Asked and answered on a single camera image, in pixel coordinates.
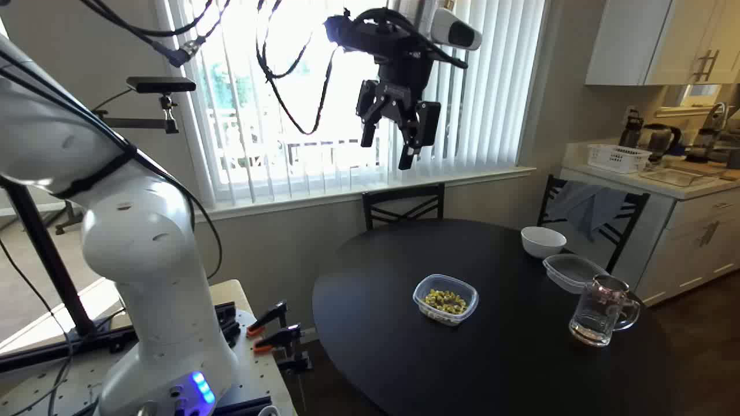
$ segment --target black table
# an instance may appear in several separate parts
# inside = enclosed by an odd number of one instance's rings
[[[463,326],[419,315],[411,291],[431,273],[479,288]],[[443,220],[350,241],[311,306],[329,359],[388,413],[672,413],[670,351],[649,310],[591,350],[566,328],[576,301],[517,232]]]

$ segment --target white cabinet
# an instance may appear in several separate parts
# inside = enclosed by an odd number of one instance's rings
[[[740,192],[677,202],[639,296],[655,306],[740,269]]]
[[[708,279],[702,269],[702,243],[708,226],[697,225],[683,232],[665,232],[647,264],[639,296],[651,306],[677,291],[694,288]]]
[[[736,83],[740,0],[607,0],[588,85]]]

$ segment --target electronic device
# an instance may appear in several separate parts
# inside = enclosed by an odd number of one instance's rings
[[[126,83],[138,94],[174,94],[195,90],[195,80],[185,77],[130,77]]]

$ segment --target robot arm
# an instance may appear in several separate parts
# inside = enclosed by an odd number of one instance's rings
[[[138,345],[99,413],[211,413],[235,384],[183,187],[0,36],[0,175],[84,205],[84,256],[115,283]]]
[[[387,115],[404,133],[401,167],[411,167],[434,144],[439,105],[421,101],[433,63],[464,63],[388,9],[335,16],[327,28],[379,65],[379,80],[361,88],[364,144]],[[433,40],[443,32],[473,46],[473,32],[450,18],[431,25]],[[187,192],[3,35],[0,175],[84,205],[84,256],[126,303],[138,345],[109,373],[98,413],[211,413],[237,387],[237,359],[212,315]]]
[[[388,117],[397,124],[404,142],[397,168],[409,168],[413,155],[422,145],[434,144],[441,106],[439,101],[421,100],[433,63],[466,66],[434,42],[477,49],[481,45],[479,32],[427,0],[419,28],[392,9],[368,9],[355,18],[350,18],[346,12],[331,16],[327,35],[346,50],[374,55],[379,65],[376,80],[364,80],[355,105],[355,114],[364,121],[361,145],[369,149],[379,117]]]

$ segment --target cable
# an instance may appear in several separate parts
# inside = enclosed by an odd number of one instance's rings
[[[135,35],[136,40],[142,40],[143,45],[153,46],[160,55],[163,55],[169,60],[169,65],[180,66],[185,65],[204,45],[205,40],[216,32],[216,28],[222,24],[232,0],[225,0],[225,5],[219,8],[216,24],[204,32],[197,35],[195,40],[185,42],[180,49],[169,49],[151,36],[177,36],[185,35],[189,29],[195,29],[202,18],[205,16],[205,12],[212,8],[212,0],[205,2],[204,12],[198,16],[195,16],[189,24],[174,28],[174,29],[147,29],[147,28],[138,28],[126,24],[122,16],[118,16],[105,0],[80,0],[87,9],[93,9],[98,16],[101,16],[105,21],[126,29],[130,35]]]
[[[271,8],[268,21],[265,21],[265,29],[264,29],[264,40],[258,40],[258,35],[255,35],[256,65],[258,65],[258,69],[264,71],[265,80],[271,83],[271,90],[273,90],[280,109],[281,109],[284,115],[288,117],[288,123],[292,123],[302,136],[310,136],[310,133],[315,133],[315,131],[320,129],[320,124],[321,124],[321,110],[323,110],[327,90],[329,90],[329,83],[331,83],[335,49],[331,50],[329,63],[327,63],[323,83],[321,83],[321,94],[320,94],[320,105],[317,105],[317,114],[315,114],[315,124],[311,124],[310,129],[306,129],[306,127],[294,117],[294,114],[287,109],[284,98],[280,94],[280,88],[277,88],[276,79],[284,79],[284,77],[288,77],[288,75],[299,66],[299,63],[302,60],[302,54],[306,54],[306,49],[308,49],[308,45],[310,45],[310,40],[311,40],[311,32],[310,32],[308,42],[301,46],[295,60],[294,60],[284,71],[276,75],[276,71],[271,69],[271,65],[268,65],[268,54],[265,54],[265,49],[268,49],[268,25],[271,25],[273,14],[276,14],[277,9],[280,9],[280,0],[276,0],[276,5]]]
[[[175,36],[175,35],[185,35],[192,28],[197,28],[202,24],[202,18],[205,16],[205,12],[211,9],[212,0],[205,0],[204,9],[198,16],[195,16],[189,24],[174,28],[174,29],[147,29],[142,25],[132,25],[126,21],[122,21],[109,5],[105,5],[105,0],[84,0],[85,8],[91,8],[95,14],[99,14],[101,18],[111,21],[113,25],[121,25],[124,29],[135,29],[147,36]]]
[[[99,110],[105,105],[115,101],[115,100],[121,100],[122,94],[126,94],[126,93],[132,93],[132,90],[135,90],[135,88],[124,88],[124,90],[121,90],[121,93],[101,100],[101,101],[99,101],[98,106],[93,106],[91,110],[95,114],[95,110]]]
[[[25,413],[25,411],[32,411],[32,407],[37,407],[44,397],[48,397],[48,395],[54,397],[55,390],[57,390],[57,387],[64,384],[63,377],[64,377],[64,373],[66,373],[74,354],[79,354],[79,350],[80,350],[85,341],[91,341],[93,335],[98,335],[98,330],[99,330],[101,326],[106,326],[109,322],[113,322],[113,317],[118,317],[118,315],[122,315],[122,311],[124,311],[124,310],[115,310],[113,315],[105,317],[105,320],[95,326],[95,332],[85,335],[85,338],[77,345],[77,350],[70,351],[70,357],[64,359],[64,363],[63,363],[61,369],[57,369],[57,377],[55,377],[54,387],[51,387],[44,395],[40,395],[40,397],[32,399],[29,405],[21,407],[21,409],[19,409],[15,413],[11,413],[11,416],[21,416],[21,413]]]
[[[64,330],[64,326],[61,323],[61,320],[55,317],[55,311],[51,310],[51,306],[46,303],[46,298],[41,296],[41,291],[27,279],[27,276],[21,271],[21,265],[14,261],[14,256],[10,254],[4,241],[0,241],[0,250],[7,256],[10,265],[19,273],[19,277],[27,284],[27,288],[40,298],[40,303],[46,307],[48,317],[55,322],[55,326],[63,330],[63,338],[66,340],[66,346],[72,351],[72,340],[70,332]]]
[[[40,90],[37,85],[32,85],[32,83],[14,77],[14,75],[10,75],[4,66],[0,66],[0,77],[4,77],[4,79],[10,79],[10,80],[27,88],[29,93],[35,93],[35,94],[40,94],[40,98],[44,98],[44,100],[63,106],[63,109],[66,109],[70,114],[87,121],[87,123],[91,123],[93,127],[98,127],[105,136],[109,136],[118,149],[122,149],[122,151],[136,151],[136,145],[132,145],[130,142],[124,142],[115,129],[111,129],[109,124],[105,124],[98,115],[93,115],[87,109],[84,109],[77,100],[63,94],[63,93],[61,93],[55,85],[51,85],[46,79],[41,79],[40,75],[29,71],[22,63],[14,60],[11,55],[7,55],[7,54],[3,54],[3,50],[0,50],[0,57],[4,57],[7,63],[11,63],[11,65],[14,65],[15,69],[21,69],[22,75],[32,77],[37,83],[46,85],[54,94],[46,93],[46,90]],[[219,239],[219,234],[218,234],[218,228],[216,228],[207,210],[204,209],[204,203],[202,203],[180,181],[175,181],[175,179],[174,179],[169,172],[163,172],[158,162],[153,162],[151,158],[146,158],[146,155],[138,152],[138,151],[136,151],[135,160],[136,160],[142,167],[146,167],[147,172],[153,172],[155,175],[161,175],[161,179],[163,179],[169,185],[174,185],[175,190],[180,190],[180,195],[183,195],[189,203],[195,203],[195,205],[202,210],[202,216],[205,217],[207,228],[211,228],[211,234],[212,234],[212,239],[216,239],[216,244],[218,244],[218,264],[216,264],[216,269],[207,273],[207,279],[211,279],[211,277],[222,269],[222,256],[225,256],[222,251],[225,251],[225,247],[222,247],[222,239]]]
[[[87,407],[74,411],[74,416],[93,416],[95,413],[95,407],[98,407],[99,397],[93,399]]]

